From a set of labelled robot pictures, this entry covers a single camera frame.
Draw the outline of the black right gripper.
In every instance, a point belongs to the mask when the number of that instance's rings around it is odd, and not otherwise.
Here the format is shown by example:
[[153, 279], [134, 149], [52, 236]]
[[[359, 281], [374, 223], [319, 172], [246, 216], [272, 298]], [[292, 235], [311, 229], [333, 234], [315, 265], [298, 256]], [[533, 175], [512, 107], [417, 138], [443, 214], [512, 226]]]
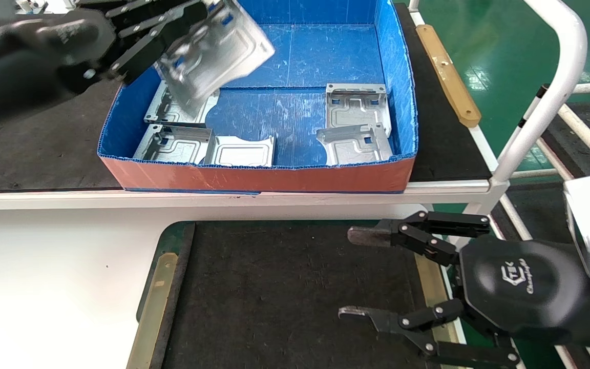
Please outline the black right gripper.
[[[493, 324], [479, 329], [492, 346], [436, 341], [428, 334], [460, 318], [483, 322], [460, 299], [405, 315], [343, 306], [338, 317], [368, 318], [377, 332], [402, 336], [424, 359], [447, 366], [516, 368], [521, 358], [510, 337], [497, 329], [513, 338], [590, 347], [590, 278], [576, 248], [482, 236], [489, 233], [487, 216], [417, 212], [382, 219], [372, 228], [352, 226], [347, 239], [354, 245], [405, 248], [445, 267], [459, 263], [466, 302]], [[442, 235], [476, 239], [458, 252]]]

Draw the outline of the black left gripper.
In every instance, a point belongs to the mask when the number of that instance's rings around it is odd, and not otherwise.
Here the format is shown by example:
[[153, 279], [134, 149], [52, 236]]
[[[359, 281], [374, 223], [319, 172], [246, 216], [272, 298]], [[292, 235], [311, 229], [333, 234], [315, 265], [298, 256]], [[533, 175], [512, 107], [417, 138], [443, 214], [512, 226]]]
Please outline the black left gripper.
[[209, 15], [202, 1], [78, 1], [65, 14], [0, 8], [0, 128], [84, 93], [127, 86]]

